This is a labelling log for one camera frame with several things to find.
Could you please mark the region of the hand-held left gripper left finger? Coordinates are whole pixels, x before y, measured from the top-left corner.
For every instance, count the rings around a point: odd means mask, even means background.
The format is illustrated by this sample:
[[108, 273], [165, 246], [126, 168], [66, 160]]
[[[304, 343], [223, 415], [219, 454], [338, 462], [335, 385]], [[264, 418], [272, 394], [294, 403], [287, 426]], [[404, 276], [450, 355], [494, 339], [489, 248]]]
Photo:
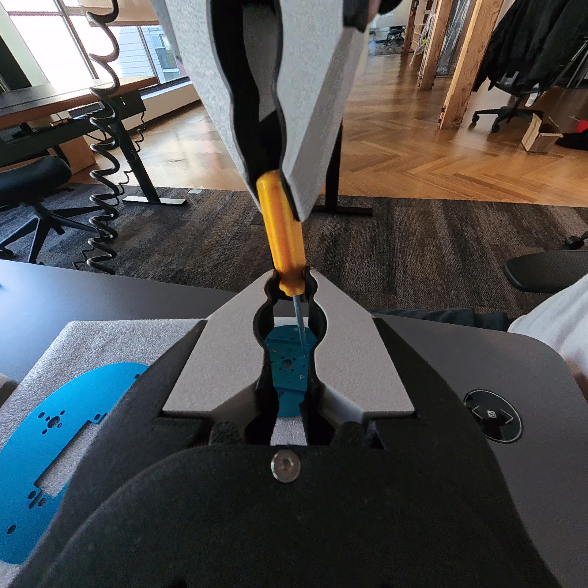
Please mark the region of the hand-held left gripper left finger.
[[265, 272], [209, 315], [180, 372], [163, 414], [231, 422], [250, 442], [269, 443], [277, 416], [277, 393], [259, 332], [259, 311], [271, 301]]

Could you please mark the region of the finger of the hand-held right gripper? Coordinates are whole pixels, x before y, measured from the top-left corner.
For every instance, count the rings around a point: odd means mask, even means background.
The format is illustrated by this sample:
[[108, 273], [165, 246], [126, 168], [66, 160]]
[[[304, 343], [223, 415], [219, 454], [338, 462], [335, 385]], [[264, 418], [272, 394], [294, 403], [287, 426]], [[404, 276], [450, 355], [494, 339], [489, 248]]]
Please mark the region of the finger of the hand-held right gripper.
[[285, 128], [281, 173], [296, 216], [318, 198], [364, 47], [343, 1], [280, 1], [275, 98]]
[[278, 18], [273, 1], [164, 1], [163, 27], [254, 202], [277, 170], [282, 132], [272, 96]]

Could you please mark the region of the black mesh office chair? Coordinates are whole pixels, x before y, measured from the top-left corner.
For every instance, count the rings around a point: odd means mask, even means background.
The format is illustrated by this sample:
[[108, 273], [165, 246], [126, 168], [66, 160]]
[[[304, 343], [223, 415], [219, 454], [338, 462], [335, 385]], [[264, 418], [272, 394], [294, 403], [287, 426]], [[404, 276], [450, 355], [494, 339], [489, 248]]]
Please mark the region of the black mesh office chair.
[[557, 293], [587, 275], [587, 251], [547, 251], [508, 260], [503, 272], [516, 289]]

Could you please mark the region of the black jackets on rack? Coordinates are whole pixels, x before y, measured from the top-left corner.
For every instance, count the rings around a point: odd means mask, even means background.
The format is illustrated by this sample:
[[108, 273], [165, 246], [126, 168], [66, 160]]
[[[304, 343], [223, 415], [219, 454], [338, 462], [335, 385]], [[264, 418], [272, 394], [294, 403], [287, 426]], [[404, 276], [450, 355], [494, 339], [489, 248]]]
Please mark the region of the black jackets on rack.
[[473, 92], [501, 78], [553, 87], [587, 37], [587, 1], [515, 1], [497, 24]]

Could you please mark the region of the round black desk button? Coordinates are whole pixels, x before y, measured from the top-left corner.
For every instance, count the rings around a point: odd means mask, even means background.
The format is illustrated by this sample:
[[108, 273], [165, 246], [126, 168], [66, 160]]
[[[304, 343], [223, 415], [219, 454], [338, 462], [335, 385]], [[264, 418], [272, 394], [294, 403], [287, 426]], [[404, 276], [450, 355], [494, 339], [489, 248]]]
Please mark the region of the round black desk button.
[[463, 403], [487, 439], [507, 444], [522, 437], [523, 423], [517, 410], [500, 395], [474, 389], [465, 395]]

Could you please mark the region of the grey desk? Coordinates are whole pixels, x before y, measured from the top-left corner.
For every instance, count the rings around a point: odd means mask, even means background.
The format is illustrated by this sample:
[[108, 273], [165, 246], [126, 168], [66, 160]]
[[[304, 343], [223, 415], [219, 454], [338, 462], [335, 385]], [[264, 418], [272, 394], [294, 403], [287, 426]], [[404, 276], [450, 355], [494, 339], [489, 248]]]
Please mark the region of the grey desk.
[[[9, 393], [72, 321], [151, 320], [151, 334], [99, 339], [80, 334], [40, 369], [44, 383], [20, 385], [1, 408], [1, 445], [57, 386], [90, 363], [149, 364], [233, 296], [82, 271], [1, 262], [1, 373]], [[382, 316], [462, 398], [494, 392], [522, 418], [515, 443], [491, 443], [536, 547], [564, 587], [587, 587], [587, 402], [563, 359], [519, 334]]]

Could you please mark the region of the black swivel office chair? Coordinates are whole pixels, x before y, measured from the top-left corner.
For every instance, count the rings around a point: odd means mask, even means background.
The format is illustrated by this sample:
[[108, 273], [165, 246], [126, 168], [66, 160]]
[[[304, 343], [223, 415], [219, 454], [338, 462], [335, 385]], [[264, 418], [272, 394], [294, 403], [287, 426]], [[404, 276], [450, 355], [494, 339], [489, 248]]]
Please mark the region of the black swivel office chair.
[[500, 109], [485, 109], [476, 111], [472, 116], [472, 122], [470, 126], [474, 126], [478, 122], [480, 115], [497, 115], [496, 119], [492, 124], [492, 133], [496, 133], [499, 131], [500, 123], [502, 123], [503, 121], [509, 123], [515, 117], [531, 121], [533, 119], [533, 115], [537, 115], [540, 121], [543, 120], [543, 111], [537, 109], [529, 109], [526, 107], [521, 108], [520, 105], [523, 101], [526, 102], [528, 97], [530, 97], [532, 94], [537, 93], [540, 96], [543, 92], [546, 92], [548, 89], [550, 89], [551, 86], [547, 86], [544, 89], [540, 89], [539, 84], [531, 86], [528, 84], [517, 83], [516, 79], [516, 75], [514, 77], [504, 76], [498, 83], [496, 83], [497, 88], [516, 98], [514, 105], [501, 107]]

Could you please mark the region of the blue disc with square bracket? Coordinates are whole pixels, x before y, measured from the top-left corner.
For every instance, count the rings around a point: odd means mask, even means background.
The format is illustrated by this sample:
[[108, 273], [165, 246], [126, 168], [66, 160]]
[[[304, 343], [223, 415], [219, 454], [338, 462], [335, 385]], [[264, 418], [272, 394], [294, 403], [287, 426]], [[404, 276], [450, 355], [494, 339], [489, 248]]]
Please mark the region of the blue disc with square bracket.
[[303, 354], [297, 324], [274, 327], [265, 343], [279, 402], [277, 416], [299, 417], [307, 390], [309, 355]]

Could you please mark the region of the yellow handled screwdriver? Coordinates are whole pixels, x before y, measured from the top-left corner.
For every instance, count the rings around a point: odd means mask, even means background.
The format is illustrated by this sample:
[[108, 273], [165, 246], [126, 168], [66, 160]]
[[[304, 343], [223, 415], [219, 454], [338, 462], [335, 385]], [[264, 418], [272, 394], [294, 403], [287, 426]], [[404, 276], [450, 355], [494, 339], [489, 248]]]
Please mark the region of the yellow handled screwdriver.
[[256, 181], [256, 188], [273, 264], [280, 276], [279, 287], [293, 299], [303, 354], [308, 355], [300, 310], [300, 299], [305, 293], [306, 266], [302, 224], [293, 216], [279, 171], [262, 174]]

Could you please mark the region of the brown cardboard box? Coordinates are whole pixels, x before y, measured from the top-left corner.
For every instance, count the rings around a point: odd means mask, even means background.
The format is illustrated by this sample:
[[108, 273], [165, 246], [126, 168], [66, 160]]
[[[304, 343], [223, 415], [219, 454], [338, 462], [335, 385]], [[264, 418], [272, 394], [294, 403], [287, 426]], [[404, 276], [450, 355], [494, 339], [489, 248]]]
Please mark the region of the brown cardboard box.
[[94, 164], [96, 159], [84, 136], [59, 145], [68, 159], [72, 173], [78, 173]]

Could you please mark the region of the blue disc with rectangular slot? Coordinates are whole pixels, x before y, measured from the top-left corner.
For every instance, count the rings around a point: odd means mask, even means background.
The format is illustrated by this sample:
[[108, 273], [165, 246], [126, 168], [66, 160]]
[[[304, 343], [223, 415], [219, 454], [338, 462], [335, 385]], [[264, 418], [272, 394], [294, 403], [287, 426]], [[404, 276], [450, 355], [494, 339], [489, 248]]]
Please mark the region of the blue disc with rectangular slot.
[[41, 477], [80, 431], [96, 429], [147, 366], [108, 364], [81, 374], [31, 410], [1, 449], [1, 561], [22, 564], [58, 510], [60, 491]]

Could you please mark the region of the wooden support post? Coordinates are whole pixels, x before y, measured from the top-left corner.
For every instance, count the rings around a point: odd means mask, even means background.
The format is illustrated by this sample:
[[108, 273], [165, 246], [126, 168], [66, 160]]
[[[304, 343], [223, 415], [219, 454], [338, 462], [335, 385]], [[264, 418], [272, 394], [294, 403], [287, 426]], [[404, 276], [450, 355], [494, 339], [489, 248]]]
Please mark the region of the wooden support post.
[[503, 1], [476, 1], [456, 70], [439, 118], [440, 129], [459, 129]]
[[430, 31], [426, 55], [424, 56], [422, 72], [419, 75], [418, 90], [430, 91], [436, 77], [437, 64], [445, 39], [447, 25], [451, 15], [454, 1], [437, 1], [435, 18]]

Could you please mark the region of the open cardboard box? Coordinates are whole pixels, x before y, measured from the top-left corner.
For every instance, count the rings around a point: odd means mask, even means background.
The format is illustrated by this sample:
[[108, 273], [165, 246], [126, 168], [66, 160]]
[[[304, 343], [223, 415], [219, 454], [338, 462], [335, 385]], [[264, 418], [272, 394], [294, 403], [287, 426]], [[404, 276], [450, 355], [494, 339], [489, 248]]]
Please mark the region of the open cardboard box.
[[521, 145], [527, 153], [548, 153], [556, 141], [563, 137], [561, 129], [551, 117], [543, 120], [534, 112], [528, 129], [521, 140]]

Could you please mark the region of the large window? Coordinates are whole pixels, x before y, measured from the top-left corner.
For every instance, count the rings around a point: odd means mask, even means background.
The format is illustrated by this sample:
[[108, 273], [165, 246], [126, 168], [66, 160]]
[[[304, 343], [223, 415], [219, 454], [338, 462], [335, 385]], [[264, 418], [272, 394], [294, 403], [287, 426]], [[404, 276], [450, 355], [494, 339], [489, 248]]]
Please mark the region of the large window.
[[44, 77], [52, 84], [110, 80], [109, 72], [91, 55], [108, 55], [112, 40], [119, 46], [110, 68], [123, 77], [157, 77], [158, 85], [187, 78], [176, 62], [160, 25], [114, 26], [110, 33], [91, 22], [78, 1], [1, 1], [1, 29], [14, 32]]

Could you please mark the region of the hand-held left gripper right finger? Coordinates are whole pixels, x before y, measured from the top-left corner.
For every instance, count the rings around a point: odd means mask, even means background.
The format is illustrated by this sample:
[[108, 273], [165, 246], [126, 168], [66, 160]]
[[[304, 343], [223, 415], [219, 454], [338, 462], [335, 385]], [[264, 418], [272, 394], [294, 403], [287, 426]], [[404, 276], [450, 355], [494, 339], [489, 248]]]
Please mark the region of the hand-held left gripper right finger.
[[314, 268], [306, 269], [311, 348], [302, 423], [327, 445], [343, 423], [410, 417], [409, 398], [372, 315]]

